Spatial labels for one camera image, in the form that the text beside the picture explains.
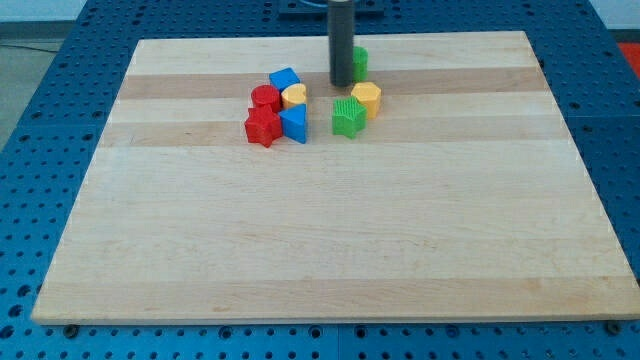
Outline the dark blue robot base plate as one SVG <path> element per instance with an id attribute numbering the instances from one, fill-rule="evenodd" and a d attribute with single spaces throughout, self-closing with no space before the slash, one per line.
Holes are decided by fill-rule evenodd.
<path id="1" fill-rule="evenodd" d="M 326 0 L 276 0 L 278 17 L 281 19 L 320 18 L 327 15 Z M 379 0 L 354 0 L 356 15 L 381 16 L 384 3 Z"/>

